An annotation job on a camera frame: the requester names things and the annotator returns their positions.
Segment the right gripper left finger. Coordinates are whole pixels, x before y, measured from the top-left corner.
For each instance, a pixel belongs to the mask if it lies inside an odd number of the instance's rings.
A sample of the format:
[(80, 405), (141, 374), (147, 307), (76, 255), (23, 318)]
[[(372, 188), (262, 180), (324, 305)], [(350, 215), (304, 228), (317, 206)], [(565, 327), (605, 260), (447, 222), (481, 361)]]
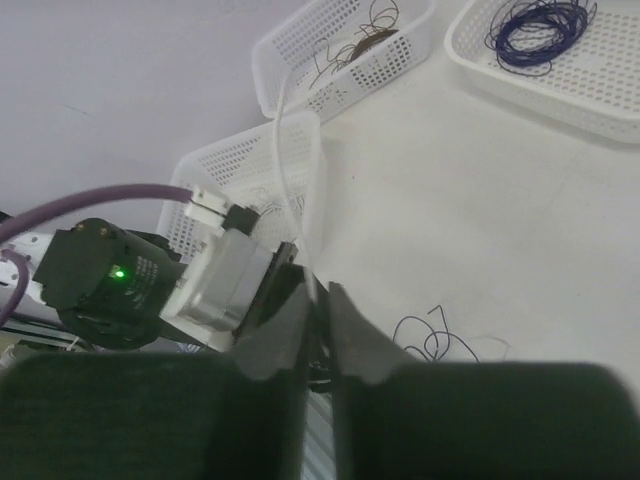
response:
[(297, 479), (313, 306), (225, 353), (40, 354), (1, 379), (5, 479)]

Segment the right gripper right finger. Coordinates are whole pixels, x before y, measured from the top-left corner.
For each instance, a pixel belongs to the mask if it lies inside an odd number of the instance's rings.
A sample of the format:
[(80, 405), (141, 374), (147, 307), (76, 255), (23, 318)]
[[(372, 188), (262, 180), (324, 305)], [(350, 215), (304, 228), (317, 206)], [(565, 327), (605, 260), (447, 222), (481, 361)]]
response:
[(340, 479), (631, 479), (635, 403), (610, 369), (428, 363), (328, 290)]

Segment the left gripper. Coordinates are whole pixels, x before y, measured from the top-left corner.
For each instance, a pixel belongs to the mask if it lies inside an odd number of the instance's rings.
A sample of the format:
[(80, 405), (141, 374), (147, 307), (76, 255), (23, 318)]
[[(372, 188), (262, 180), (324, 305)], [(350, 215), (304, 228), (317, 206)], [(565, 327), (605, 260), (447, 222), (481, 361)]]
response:
[(160, 318), (186, 265), (167, 239), (99, 218), (59, 229), (33, 281), (72, 333), (107, 350), (201, 343)]

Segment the white basket near left arm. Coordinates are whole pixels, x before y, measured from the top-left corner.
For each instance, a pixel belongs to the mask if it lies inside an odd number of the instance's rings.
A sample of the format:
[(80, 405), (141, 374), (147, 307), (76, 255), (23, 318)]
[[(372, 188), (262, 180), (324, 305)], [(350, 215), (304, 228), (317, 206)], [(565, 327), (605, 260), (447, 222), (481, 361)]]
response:
[(209, 144), (184, 156), (173, 171), (173, 186), (202, 187), (221, 193), (236, 204), (251, 207), (260, 219), (252, 236), (275, 250), (293, 241), (286, 217), (289, 205), (303, 228), (310, 256), (323, 249), (327, 162), (322, 151), (321, 122), (303, 111), (285, 116), (280, 126), (280, 154), (288, 191), (282, 197), (275, 183), (272, 124)]

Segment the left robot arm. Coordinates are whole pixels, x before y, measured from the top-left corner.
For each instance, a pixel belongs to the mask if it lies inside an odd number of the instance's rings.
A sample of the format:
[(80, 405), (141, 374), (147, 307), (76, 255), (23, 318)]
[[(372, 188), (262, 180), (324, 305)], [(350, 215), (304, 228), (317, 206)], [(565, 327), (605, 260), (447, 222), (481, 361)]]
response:
[(160, 314), (186, 269), (166, 238), (89, 218), (53, 234), (29, 231), (6, 244), (26, 265), (1, 260), (1, 285), (56, 312), (63, 327), (106, 350), (194, 338)]

